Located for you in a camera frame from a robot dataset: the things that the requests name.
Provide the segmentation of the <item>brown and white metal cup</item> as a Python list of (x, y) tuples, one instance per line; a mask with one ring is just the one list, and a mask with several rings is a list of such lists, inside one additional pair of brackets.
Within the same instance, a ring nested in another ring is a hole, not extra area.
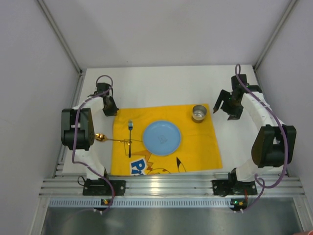
[(207, 115), (207, 108), (203, 105), (195, 105), (192, 108), (192, 120), (196, 123), (201, 123), (204, 121)]

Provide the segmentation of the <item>gold spoon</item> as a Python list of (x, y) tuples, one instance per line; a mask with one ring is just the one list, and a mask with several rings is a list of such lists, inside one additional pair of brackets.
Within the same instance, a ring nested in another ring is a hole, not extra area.
[(123, 140), (112, 139), (112, 138), (108, 138), (106, 135), (101, 134), (101, 133), (95, 134), (95, 139), (97, 141), (101, 141), (101, 142), (117, 141), (117, 142), (123, 142), (123, 143), (132, 143), (134, 141), (134, 140), (130, 140), (130, 139), (123, 139)]

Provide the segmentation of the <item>yellow Pikachu cloth placemat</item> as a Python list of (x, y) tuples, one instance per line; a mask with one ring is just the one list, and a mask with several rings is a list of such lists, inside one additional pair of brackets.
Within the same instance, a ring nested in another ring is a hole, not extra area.
[[(193, 104), (147, 108), (124, 108), (113, 122), (113, 138), (129, 139), (128, 122), (133, 121), (131, 153), (129, 143), (114, 141), (111, 174), (114, 176), (189, 173), (221, 169), (223, 167), (213, 121), (206, 115), (201, 123), (192, 116)], [(157, 156), (143, 145), (146, 127), (159, 120), (175, 124), (181, 132), (179, 148), (167, 156)]]

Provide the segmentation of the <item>blue round plate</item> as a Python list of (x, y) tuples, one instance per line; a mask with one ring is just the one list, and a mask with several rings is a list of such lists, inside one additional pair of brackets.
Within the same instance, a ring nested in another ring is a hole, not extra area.
[(149, 124), (142, 136), (144, 147), (154, 155), (174, 153), (181, 143), (181, 132), (172, 122), (159, 120)]

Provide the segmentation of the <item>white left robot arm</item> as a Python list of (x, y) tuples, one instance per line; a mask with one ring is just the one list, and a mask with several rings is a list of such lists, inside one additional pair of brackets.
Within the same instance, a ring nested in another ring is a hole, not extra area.
[(106, 117), (117, 115), (112, 85), (96, 84), (96, 91), (81, 104), (61, 112), (61, 142), (72, 151), (71, 161), (86, 168), (87, 180), (112, 186), (106, 169), (92, 149), (95, 142), (93, 116), (102, 113)]

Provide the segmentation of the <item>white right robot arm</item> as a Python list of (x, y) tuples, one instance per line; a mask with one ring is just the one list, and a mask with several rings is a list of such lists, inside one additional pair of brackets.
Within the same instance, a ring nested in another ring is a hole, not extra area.
[(285, 168), (292, 161), (296, 128), (285, 125), (273, 114), (261, 88), (250, 85), (245, 74), (231, 77), (232, 91), (221, 90), (213, 108), (228, 114), (228, 120), (239, 120), (247, 111), (258, 129), (251, 148), (251, 158), (228, 173), (228, 179), (213, 182), (215, 195), (256, 195), (255, 175), (273, 168)]

